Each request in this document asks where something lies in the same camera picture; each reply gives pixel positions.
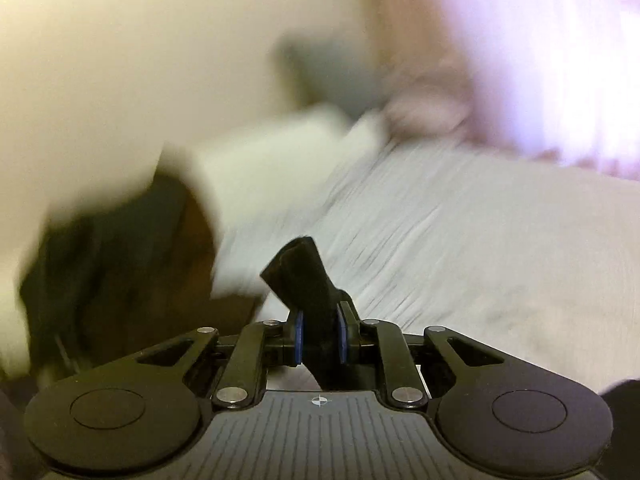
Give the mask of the black garment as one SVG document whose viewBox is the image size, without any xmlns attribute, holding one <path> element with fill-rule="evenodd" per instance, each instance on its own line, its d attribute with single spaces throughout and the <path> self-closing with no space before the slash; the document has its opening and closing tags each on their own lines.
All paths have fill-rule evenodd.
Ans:
<svg viewBox="0 0 640 480">
<path fill-rule="evenodd" d="M 300 364 L 323 390 L 357 390 L 359 382 L 352 364 L 341 363 L 338 291 L 323 265 L 310 236 L 285 244 L 260 274 L 278 299 L 304 314 L 303 359 Z"/>
</svg>

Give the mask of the white pillow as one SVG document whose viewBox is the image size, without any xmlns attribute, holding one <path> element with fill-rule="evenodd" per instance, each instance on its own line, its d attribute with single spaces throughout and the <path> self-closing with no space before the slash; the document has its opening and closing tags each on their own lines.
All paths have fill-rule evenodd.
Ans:
<svg viewBox="0 0 640 480">
<path fill-rule="evenodd" d="M 311 200 L 332 174 L 376 156 L 387 140 L 377 110 L 353 122 L 320 104 L 191 146 L 168 145 L 158 168 L 186 182 L 225 230 Z"/>
</svg>

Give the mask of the dark brown garment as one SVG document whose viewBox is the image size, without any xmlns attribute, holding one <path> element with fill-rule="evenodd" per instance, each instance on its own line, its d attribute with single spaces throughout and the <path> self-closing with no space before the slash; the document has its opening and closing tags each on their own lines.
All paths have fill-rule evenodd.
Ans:
<svg viewBox="0 0 640 480">
<path fill-rule="evenodd" d="M 50 220 L 18 286 L 30 368 L 69 375 L 212 324 L 216 252 L 190 181 L 164 167 L 119 204 Z"/>
</svg>

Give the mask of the white striped bed cover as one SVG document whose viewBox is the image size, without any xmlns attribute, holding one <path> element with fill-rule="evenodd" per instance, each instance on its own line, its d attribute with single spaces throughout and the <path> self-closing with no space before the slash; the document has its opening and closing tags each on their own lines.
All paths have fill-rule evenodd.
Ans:
<svg viewBox="0 0 640 480">
<path fill-rule="evenodd" d="M 364 318 L 442 325 L 602 391 L 639 374 L 639 185 L 448 141 L 398 145 L 222 239 L 215 292 L 265 294 L 316 242 Z"/>
</svg>

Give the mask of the grey cushion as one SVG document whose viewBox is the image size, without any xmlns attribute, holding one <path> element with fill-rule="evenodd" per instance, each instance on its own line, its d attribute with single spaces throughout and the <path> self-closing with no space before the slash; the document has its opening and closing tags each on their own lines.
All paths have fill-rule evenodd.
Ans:
<svg viewBox="0 0 640 480">
<path fill-rule="evenodd" d="M 385 102 L 378 73 L 362 54 L 337 38 L 285 35 L 274 55 L 304 104 L 331 104 L 356 122 Z"/>
</svg>

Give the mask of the pink curtain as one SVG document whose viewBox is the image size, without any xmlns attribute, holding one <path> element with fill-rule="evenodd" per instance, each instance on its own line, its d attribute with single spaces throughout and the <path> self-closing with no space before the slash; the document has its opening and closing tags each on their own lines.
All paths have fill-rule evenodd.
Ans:
<svg viewBox="0 0 640 480">
<path fill-rule="evenodd" d="M 639 0 L 371 0 L 399 81 L 469 100 L 477 142 L 639 175 Z"/>
</svg>

